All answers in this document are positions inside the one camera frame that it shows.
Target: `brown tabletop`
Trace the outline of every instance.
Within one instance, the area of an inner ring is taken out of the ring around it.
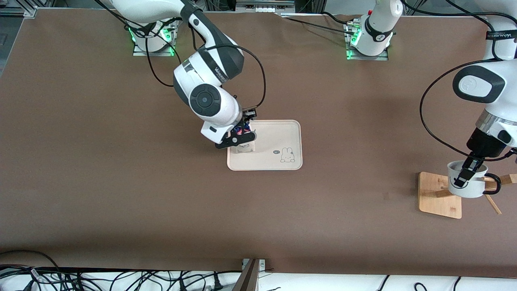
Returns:
[[[362,62],[346,60],[340,33],[270,13],[208,16],[263,62],[259,119],[301,124],[302,168],[229,170],[202,121],[131,55],[116,19],[42,9],[24,21],[0,79],[0,249],[45,251],[71,267],[235,269],[260,257],[278,272],[517,276],[516,188],[494,197],[499,216],[484,198],[464,199],[461,220],[417,209],[417,173],[446,174],[463,158],[424,131],[420,96],[483,56],[482,23],[402,18],[390,60]],[[183,59],[193,52],[185,27],[176,47]],[[153,62],[172,82],[177,60]],[[466,150],[483,106],[456,97],[451,80],[424,113]],[[224,88],[256,103],[254,60]],[[509,160],[489,168],[516,171]]]

